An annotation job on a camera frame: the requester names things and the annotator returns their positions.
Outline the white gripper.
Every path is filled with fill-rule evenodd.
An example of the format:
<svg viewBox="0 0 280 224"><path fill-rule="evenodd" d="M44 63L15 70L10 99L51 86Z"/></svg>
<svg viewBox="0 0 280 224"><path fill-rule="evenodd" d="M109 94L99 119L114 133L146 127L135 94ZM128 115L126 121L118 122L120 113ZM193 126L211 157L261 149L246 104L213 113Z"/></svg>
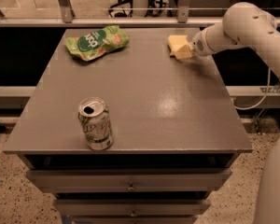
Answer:
<svg viewBox="0 0 280 224"><path fill-rule="evenodd" d="M223 31L223 25L216 23L204 28L192 38L192 45L184 45L175 51L178 60L188 59L195 55L208 56L223 50L228 38Z"/></svg>

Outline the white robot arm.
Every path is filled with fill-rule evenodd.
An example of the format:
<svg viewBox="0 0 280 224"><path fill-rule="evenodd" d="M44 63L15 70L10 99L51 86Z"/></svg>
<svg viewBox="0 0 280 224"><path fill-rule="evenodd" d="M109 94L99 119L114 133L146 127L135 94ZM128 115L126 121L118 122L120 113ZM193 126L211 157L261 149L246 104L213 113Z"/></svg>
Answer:
<svg viewBox="0 0 280 224"><path fill-rule="evenodd" d="M228 8L221 22L192 39L183 35L171 47L171 55L181 60L244 47L254 50L280 80L280 32L275 18L247 2ZM253 224L280 224L280 138L264 164Z"/></svg>

